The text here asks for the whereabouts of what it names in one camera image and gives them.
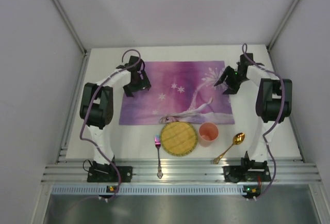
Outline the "purple princess placemat cloth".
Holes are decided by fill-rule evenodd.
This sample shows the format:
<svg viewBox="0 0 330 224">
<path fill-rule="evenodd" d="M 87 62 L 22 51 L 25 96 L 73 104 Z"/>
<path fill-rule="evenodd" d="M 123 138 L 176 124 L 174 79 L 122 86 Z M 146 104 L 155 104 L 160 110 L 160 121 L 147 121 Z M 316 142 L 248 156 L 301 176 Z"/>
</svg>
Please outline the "purple princess placemat cloth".
<svg viewBox="0 0 330 224">
<path fill-rule="evenodd" d="M 153 125 L 171 121 L 234 124 L 225 85 L 216 85 L 224 61 L 147 61 L 150 90 L 123 96 L 120 125 Z"/>
</svg>

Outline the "gold spoon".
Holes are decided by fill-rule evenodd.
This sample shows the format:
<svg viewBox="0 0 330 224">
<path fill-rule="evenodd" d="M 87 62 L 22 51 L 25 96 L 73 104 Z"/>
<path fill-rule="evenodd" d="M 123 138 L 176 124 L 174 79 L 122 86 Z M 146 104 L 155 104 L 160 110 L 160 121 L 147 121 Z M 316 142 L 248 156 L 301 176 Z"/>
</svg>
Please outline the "gold spoon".
<svg viewBox="0 0 330 224">
<path fill-rule="evenodd" d="M 233 147 L 233 146 L 237 146 L 243 143 L 245 139 L 245 133 L 238 133 L 236 134 L 233 139 L 232 139 L 232 144 L 223 152 L 221 153 L 219 156 L 217 156 L 216 158 L 214 158 L 212 160 L 213 164 L 218 164 L 220 162 L 220 160 L 224 157 L 224 155 Z"/>
</svg>

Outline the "round woven bamboo plate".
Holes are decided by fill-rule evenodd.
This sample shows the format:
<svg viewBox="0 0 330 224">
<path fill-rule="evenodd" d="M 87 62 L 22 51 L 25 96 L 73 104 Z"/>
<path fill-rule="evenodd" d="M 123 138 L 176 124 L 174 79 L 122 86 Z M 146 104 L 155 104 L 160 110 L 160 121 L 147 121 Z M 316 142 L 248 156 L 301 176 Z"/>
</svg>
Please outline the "round woven bamboo plate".
<svg viewBox="0 0 330 224">
<path fill-rule="evenodd" d="M 186 156 L 197 145 L 198 135 L 195 128 L 186 122 L 167 123 L 160 132 L 162 148 L 172 156 Z"/>
</svg>

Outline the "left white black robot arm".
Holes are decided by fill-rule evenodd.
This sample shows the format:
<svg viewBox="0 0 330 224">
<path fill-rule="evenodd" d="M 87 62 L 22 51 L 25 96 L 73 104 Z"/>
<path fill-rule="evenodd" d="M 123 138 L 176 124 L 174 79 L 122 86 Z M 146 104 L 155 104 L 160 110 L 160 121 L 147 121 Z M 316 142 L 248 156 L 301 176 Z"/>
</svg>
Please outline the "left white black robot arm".
<svg viewBox="0 0 330 224">
<path fill-rule="evenodd" d="M 93 161 L 110 165 L 114 152 L 110 141 L 110 123 L 114 116 L 114 97 L 123 93 L 135 99 L 138 93 L 150 90 L 151 83 L 141 56 L 131 55 L 129 61 L 97 83 L 86 83 L 82 91 L 79 116 L 83 119 L 79 137 L 90 142 L 94 148 Z"/>
</svg>

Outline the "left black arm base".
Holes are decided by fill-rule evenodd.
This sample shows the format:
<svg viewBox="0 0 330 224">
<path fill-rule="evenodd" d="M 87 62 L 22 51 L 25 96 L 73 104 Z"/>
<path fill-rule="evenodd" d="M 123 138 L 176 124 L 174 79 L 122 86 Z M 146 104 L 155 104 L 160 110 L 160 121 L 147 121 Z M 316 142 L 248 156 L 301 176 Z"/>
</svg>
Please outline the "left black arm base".
<svg viewBox="0 0 330 224">
<path fill-rule="evenodd" d="M 122 183 L 131 182 L 133 168 L 131 166 L 117 167 Z M 119 176 L 111 165 L 91 167 L 88 172 L 87 182 L 89 183 L 118 183 Z"/>
</svg>

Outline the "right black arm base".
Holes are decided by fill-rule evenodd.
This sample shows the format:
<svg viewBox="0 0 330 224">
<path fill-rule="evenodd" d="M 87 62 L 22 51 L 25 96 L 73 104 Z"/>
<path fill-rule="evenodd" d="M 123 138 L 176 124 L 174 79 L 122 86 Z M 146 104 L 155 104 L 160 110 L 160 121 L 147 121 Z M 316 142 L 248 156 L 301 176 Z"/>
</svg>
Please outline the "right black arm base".
<svg viewBox="0 0 330 224">
<path fill-rule="evenodd" d="M 225 166 L 223 167 L 225 182 L 270 182 L 271 176 L 269 167 L 265 168 L 243 168 L 242 166 Z"/>
</svg>

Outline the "pink plastic cup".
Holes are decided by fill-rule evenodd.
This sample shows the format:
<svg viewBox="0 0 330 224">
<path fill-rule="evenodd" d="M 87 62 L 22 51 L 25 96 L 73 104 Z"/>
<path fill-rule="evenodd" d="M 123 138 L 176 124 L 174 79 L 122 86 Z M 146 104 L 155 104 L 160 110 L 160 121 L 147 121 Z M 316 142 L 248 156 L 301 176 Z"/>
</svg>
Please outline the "pink plastic cup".
<svg viewBox="0 0 330 224">
<path fill-rule="evenodd" d="M 211 122 L 203 123 L 199 128 L 199 142 L 202 147 L 211 145 L 219 135 L 218 127 Z"/>
</svg>

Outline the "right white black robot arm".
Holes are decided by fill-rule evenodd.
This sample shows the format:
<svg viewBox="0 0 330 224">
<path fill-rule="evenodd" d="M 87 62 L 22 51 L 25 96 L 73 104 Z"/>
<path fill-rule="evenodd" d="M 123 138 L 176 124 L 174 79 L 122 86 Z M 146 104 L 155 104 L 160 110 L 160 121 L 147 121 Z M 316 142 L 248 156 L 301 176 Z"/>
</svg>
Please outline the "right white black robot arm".
<svg viewBox="0 0 330 224">
<path fill-rule="evenodd" d="M 246 81 L 252 81 L 258 87 L 255 103 L 258 126 L 247 155 L 250 160 L 264 162 L 268 159 L 275 129 L 291 115 L 292 81 L 255 62 L 252 53 L 243 52 L 237 68 L 227 66 L 214 85 L 225 84 L 223 94 L 235 95 Z"/>
</svg>

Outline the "iridescent rainbow fork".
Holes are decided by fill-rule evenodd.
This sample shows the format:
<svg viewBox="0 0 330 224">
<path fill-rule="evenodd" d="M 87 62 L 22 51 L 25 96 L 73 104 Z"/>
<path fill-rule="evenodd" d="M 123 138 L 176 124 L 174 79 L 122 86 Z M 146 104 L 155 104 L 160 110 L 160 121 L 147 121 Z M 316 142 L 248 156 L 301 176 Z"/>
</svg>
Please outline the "iridescent rainbow fork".
<svg viewBox="0 0 330 224">
<path fill-rule="evenodd" d="M 157 149 L 157 156 L 158 156 L 158 170 L 157 170 L 157 177 L 159 179 L 162 179 L 163 173 L 162 173 L 162 167 L 161 167 L 161 160 L 160 160 L 160 148 L 161 148 L 161 141 L 160 136 L 155 135 L 155 147 Z"/>
</svg>

